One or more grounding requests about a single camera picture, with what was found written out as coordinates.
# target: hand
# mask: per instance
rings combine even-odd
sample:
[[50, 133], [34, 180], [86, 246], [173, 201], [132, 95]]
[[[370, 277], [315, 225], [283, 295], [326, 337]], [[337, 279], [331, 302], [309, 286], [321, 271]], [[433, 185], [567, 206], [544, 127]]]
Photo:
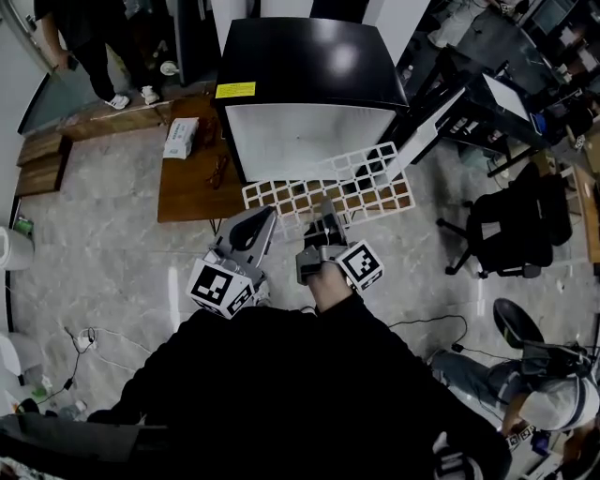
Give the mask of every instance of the hand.
[[318, 274], [307, 279], [320, 312], [334, 307], [353, 294], [339, 267], [333, 262], [325, 262]]
[[54, 53], [54, 60], [56, 60], [59, 70], [68, 69], [68, 59], [70, 56], [71, 54], [67, 50], [61, 50]]
[[562, 463], [578, 461], [581, 456], [582, 446], [583, 442], [575, 436], [567, 440], [564, 443], [564, 449], [562, 450]]
[[518, 419], [516, 423], [506, 431], [504, 431], [504, 426], [502, 426], [502, 435], [504, 438], [510, 437], [511, 435], [517, 435], [528, 426], [529, 424], [525, 420]]

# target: jeans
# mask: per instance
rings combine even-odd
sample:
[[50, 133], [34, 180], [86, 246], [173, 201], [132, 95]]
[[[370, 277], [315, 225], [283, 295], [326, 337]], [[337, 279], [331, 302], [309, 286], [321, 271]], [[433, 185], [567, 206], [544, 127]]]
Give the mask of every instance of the jeans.
[[109, 77], [106, 45], [109, 45], [121, 57], [131, 74], [131, 81], [138, 90], [152, 83], [142, 54], [128, 30], [127, 21], [119, 20], [103, 30], [99, 36], [73, 51], [75, 58], [79, 60], [90, 76], [90, 82], [96, 95], [104, 101], [111, 101], [114, 98], [114, 87]]
[[[431, 367], [439, 370], [450, 385], [467, 395], [478, 398], [491, 408], [496, 408], [498, 395], [513, 372], [518, 371], [520, 362], [511, 360], [494, 367], [486, 367], [468, 356], [454, 352], [437, 352], [431, 359]], [[500, 402], [505, 410], [505, 402]]]

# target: office chair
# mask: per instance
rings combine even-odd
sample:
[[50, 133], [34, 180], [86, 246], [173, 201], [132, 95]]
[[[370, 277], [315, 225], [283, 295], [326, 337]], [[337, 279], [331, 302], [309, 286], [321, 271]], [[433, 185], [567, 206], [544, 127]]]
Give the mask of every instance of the office chair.
[[[529, 163], [509, 188], [464, 206], [471, 212], [466, 229], [443, 218], [436, 222], [468, 242], [457, 265], [446, 267], [447, 275], [455, 275], [474, 255], [482, 266], [480, 278], [491, 272], [500, 277], [535, 278], [542, 267], [552, 264], [552, 246], [562, 245], [573, 233], [561, 176], [540, 178], [534, 163]], [[496, 224], [500, 231], [484, 237], [485, 224]]]

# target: gray floor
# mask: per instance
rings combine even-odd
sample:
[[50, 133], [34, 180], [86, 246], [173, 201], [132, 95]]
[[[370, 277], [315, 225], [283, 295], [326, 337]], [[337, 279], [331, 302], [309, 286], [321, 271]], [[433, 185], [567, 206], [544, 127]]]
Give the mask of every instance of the gray floor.
[[[55, 398], [58, 405], [82, 399], [90, 411], [111, 407], [147, 357], [144, 349], [155, 350], [195, 310], [183, 291], [194, 259], [213, 235], [205, 221], [156, 222], [165, 135], [159, 127], [76, 143], [61, 192], [22, 202], [22, 214], [36, 224], [36, 258], [30, 270], [12, 275], [14, 321], [39, 342], [43, 372], [55, 389], [70, 376], [76, 356], [64, 326], [76, 336], [94, 326], [128, 338], [99, 331], [97, 351], [81, 358], [75, 386]], [[532, 280], [478, 280], [472, 262], [448, 277], [443, 269], [464, 245], [440, 232], [435, 219], [463, 223], [462, 200], [498, 185], [484, 171], [463, 167], [451, 144], [435, 148], [407, 175], [414, 209], [349, 231], [351, 240], [366, 238], [385, 264], [384, 278], [365, 295], [382, 321], [463, 314], [469, 325], [463, 345], [516, 356], [491, 317], [493, 300], [505, 296], [529, 311], [548, 341], [591, 341], [599, 294], [590, 265], [548, 269]], [[498, 181], [502, 185], [506, 179]], [[307, 289], [295, 281], [294, 256], [300, 249], [299, 244], [275, 245], [262, 264], [276, 307], [310, 303]], [[428, 355], [449, 347], [463, 325], [449, 319], [399, 325], [394, 331], [415, 353]], [[479, 353], [473, 357], [493, 363]]]

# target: white box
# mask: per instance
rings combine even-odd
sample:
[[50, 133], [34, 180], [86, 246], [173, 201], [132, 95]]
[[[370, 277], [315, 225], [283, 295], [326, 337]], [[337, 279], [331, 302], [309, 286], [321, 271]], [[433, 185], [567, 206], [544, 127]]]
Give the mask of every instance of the white box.
[[186, 294], [200, 307], [230, 319], [252, 301], [252, 280], [204, 260], [197, 260]]
[[336, 263], [359, 292], [363, 292], [383, 277], [383, 263], [366, 240], [348, 248], [336, 258]]
[[173, 120], [162, 157], [186, 159], [191, 152], [197, 129], [198, 118], [176, 118]]

